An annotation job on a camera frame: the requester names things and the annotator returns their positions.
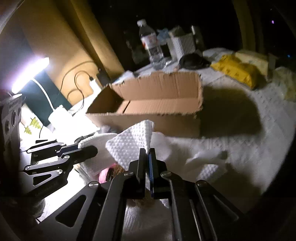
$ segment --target yellow wall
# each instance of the yellow wall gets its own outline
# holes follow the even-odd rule
[[[232,0],[242,35],[243,49],[256,51],[253,21],[247,0]]]
[[[45,71],[59,89],[69,69],[84,61],[94,62],[79,66],[67,74],[62,88],[62,94],[67,97],[76,88],[74,75],[79,70],[96,77],[98,68],[105,69],[112,79],[124,70],[87,1],[61,1],[25,0],[10,22],[19,26],[35,56],[49,57],[50,65]],[[86,74],[79,74],[77,83],[85,97],[93,93]],[[81,99],[79,91],[69,96],[71,104]]]

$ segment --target bottle label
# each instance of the bottle label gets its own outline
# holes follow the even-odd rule
[[[149,34],[141,38],[142,44],[146,50],[158,45],[156,34]]]

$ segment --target white packaging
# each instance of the white packaging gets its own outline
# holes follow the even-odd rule
[[[55,128],[55,136],[60,142],[71,145],[82,136],[73,116],[62,105],[50,114],[48,120]]]
[[[182,58],[182,56],[193,53],[195,51],[192,34],[186,34],[181,37],[172,37],[171,39],[178,61]]]

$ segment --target silver screw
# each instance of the silver screw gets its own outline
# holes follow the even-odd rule
[[[97,181],[91,181],[89,183],[90,188],[97,188],[100,184]]]
[[[131,171],[126,171],[126,172],[124,173],[124,176],[125,176],[125,177],[131,177],[131,176],[133,176],[133,172],[131,172]]]
[[[198,180],[197,181],[197,185],[199,186],[199,187],[203,187],[203,186],[205,186],[207,184],[207,182],[205,181],[205,180]]]
[[[162,175],[163,177],[170,177],[170,176],[172,175],[172,173],[169,172],[169,171],[163,171],[163,172],[161,173],[161,175]]]

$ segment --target black fabric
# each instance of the black fabric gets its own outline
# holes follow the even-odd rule
[[[202,69],[209,67],[210,64],[211,63],[209,61],[200,57],[196,53],[184,55],[179,61],[181,69]]]

